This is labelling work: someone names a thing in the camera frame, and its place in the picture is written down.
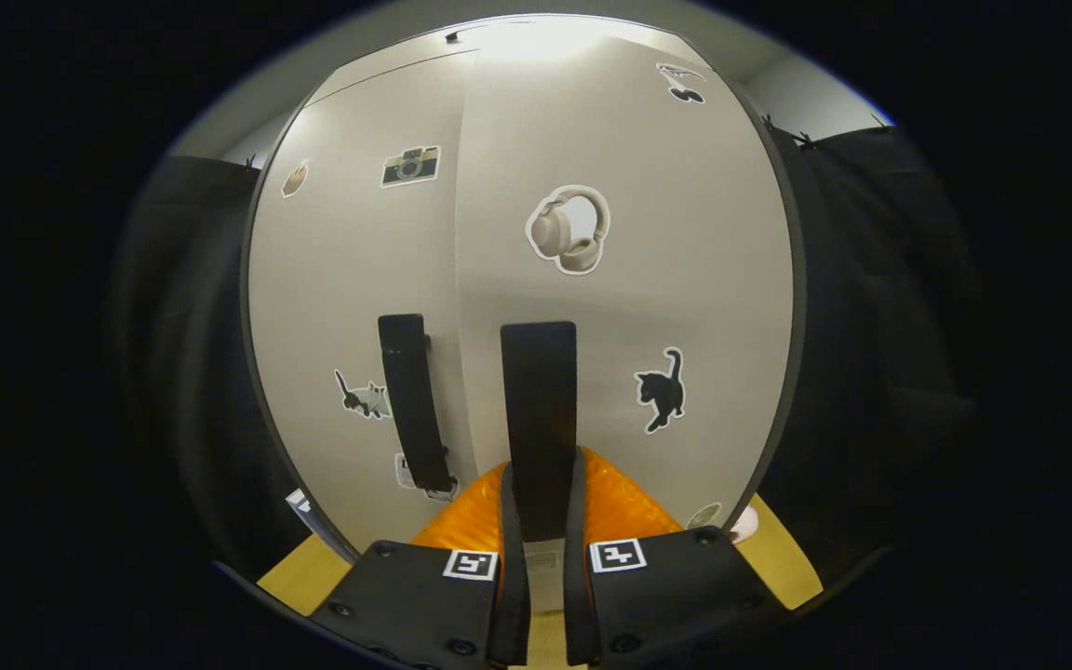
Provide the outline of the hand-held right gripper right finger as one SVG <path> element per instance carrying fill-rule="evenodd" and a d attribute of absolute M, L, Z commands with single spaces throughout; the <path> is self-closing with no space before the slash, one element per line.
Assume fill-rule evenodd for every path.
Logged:
<path fill-rule="evenodd" d="M 587 461 L 571 466 L 563 544 L 563 629 L 570 665 L 706 669 L 791 617 L 714 526 L 589 542 Z"/>

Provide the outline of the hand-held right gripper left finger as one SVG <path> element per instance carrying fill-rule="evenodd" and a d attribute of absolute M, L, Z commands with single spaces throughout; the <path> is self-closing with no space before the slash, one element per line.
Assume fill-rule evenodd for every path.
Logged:
<path fill-rule="evenodd" d="M 461 492 L 411 544 L 371 544 L 309 617 L 401 666 L 527 665 L 528 574 L 511 463 Z"/>

